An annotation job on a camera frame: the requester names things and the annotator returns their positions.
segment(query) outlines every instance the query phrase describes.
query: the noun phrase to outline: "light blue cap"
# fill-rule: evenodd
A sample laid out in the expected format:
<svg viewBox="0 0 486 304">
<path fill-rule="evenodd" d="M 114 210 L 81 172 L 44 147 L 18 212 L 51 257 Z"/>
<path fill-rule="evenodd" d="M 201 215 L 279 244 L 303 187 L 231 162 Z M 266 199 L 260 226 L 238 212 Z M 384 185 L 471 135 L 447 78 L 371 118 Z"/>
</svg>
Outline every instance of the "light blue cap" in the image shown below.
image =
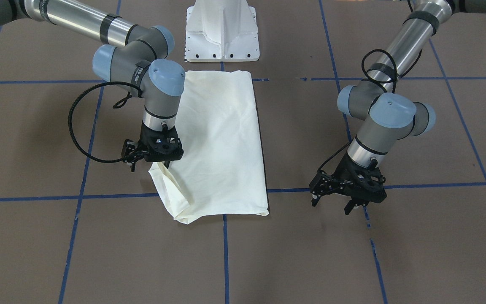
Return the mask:
<svg viewBox="0 0 486 304">
<path fill-rule="evenodd" d="M 375 123 L 389 129 L 406 127 L 413 121 L 417 108 L 413 102 L 398 94 L 384 93 L 370 108 Z"/>
<path fill-rule="evenodd" d="M 425 106 L 425 108 L 429 112 L 429 123 L 427 124 L 427 127 L 425 128 L 425 130 L 423 132 L 421 132 L 421 134 L 426 133 L 427 131 L 432 129 L 432 127 L 434 127 L 434 124 L 436 123 L 436 112 L 434 112 L 434 109 L 432 109 L 432 106 L 430 106 L 430 104 L 426 104 L 426 103 L 422 103 L 422 104 L 423 104 L 423 106 Z"/>
<path fill-rule="evenodd" d="M 115 46 L 104 44 L 93 55 L 93 72 L 104 81 L 110 81 L 112 56 L 115 50 Z"/>
<path fill-rule="evenodd" d="M 181 96 L 185 84 L 185 70 L 179 63 L 157 59 L 149 67 L 151 82 L 161 92 L 170 96 Z"/>
<path fill-rule="evenodd" d="M 168 54 L 170 54 L 176 46 L 174 36 L 167 28 L 162 25 L 155 25 L 154 28 L 158 29 L 162 33 L 162 36 L 164 36 L 164 39 L 166 39 L 166 44 L 168 45 Z"/>
<path fill-rule="evenodd" d="M 339 108 L 340 112 L 353 117 L 350 115 L 350 108 L 348 99 L 350 98 L 351 89 L 353 89 L 355 85 L 347 85 L 344 87 L 341 92 L 339 92 L 339 97 L 337 97 L 337 108 Z"/>
</svg>

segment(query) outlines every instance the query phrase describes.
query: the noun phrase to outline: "white towel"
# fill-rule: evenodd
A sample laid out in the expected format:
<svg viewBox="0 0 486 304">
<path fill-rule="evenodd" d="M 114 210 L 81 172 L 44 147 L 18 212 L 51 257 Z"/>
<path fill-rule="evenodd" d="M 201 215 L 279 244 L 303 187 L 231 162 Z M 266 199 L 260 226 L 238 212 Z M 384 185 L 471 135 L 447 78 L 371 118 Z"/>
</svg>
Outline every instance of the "white towel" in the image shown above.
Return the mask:
<svg viewBox="0 0 486 304">
<path fill-rule="evenodd" d="M 149 170 L 166 210 L 189 224 L 204 215 L 266 216 L 258 114 L 249 72 L 188 71 L 175 126 L 183 158 Z"/>
</svg>

